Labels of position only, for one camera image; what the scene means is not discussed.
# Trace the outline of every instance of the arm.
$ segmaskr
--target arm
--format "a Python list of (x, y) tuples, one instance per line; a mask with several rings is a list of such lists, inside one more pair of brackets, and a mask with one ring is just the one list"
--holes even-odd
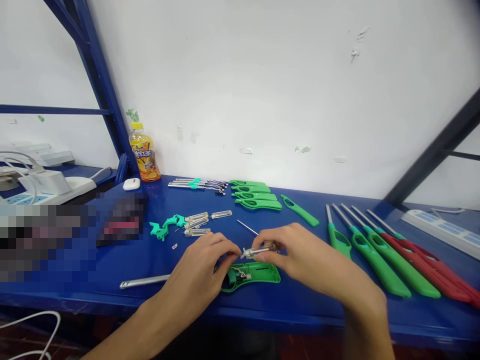
[(263, 230), (252, 247), (274, 242), (287, 255), (262, 252), (256, 261), (274, 264), (309, 288), (343, 305), (345, 360), (394, 360), (385, 294), (353, 261), (303, 226)]
[[(153, 358), (217, 297), (230, 266), (241, 253), (221, 233), (200, 237), (185, 250), (163, 288), (83, 359)], [(227, 257), (214, 272), (224, 254)]]

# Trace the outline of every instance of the dark metal frame bar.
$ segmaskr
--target dark metal frame bar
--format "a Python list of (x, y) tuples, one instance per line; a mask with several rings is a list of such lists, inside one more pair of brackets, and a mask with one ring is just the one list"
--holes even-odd
[(125, 125), (114, 85), (105, 61), (95, 24), (87, 0), (44, 0), (58, 21), (75, 41), (86, 74), (90, 80), (100, 109), (70, 107), (0, 105), (0, 114), (64, 114), (101, 115), (119, 158), (116, 182), (127, 176), (128, 169), (137, 173), (137, 163), (129, 144), (129, 132)]
[(448, 157), (480, 161), (480, 155), (455, 151), (480, 124), (480, 89), (468, 100), (436, 139), (390, 190), (385, 201), (402, 209), (405, 199)]

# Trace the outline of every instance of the pixelated area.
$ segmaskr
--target pixelated area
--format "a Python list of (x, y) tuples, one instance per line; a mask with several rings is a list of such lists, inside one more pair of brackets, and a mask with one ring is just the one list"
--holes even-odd
[(101, 204), (0, 206), (0, 291), (95, 291), (97, 247), (137, 241), (146, 201), (128, 193)]

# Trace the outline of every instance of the right hand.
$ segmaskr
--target right hand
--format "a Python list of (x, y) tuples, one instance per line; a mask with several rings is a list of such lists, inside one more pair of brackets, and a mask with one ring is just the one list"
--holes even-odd
[(276, 265), (291, 278), (316, 292), (339, 300), (344, 306), (385, 306), (385, 294), (370, 277), (341, 252), (298, 223), (262, 230), (252, 248), (275, 243), (287, 255), (261, 252), (254, 259)]

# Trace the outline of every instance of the bottle label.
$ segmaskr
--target bottle label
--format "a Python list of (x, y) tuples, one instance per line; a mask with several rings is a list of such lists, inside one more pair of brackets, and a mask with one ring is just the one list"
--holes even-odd
[(160, 178), (160, 171), (155, 162), (155, 152), (151, 141), (131, 144), (140, 170), (140, 176), (144, 181), (155, 181)]

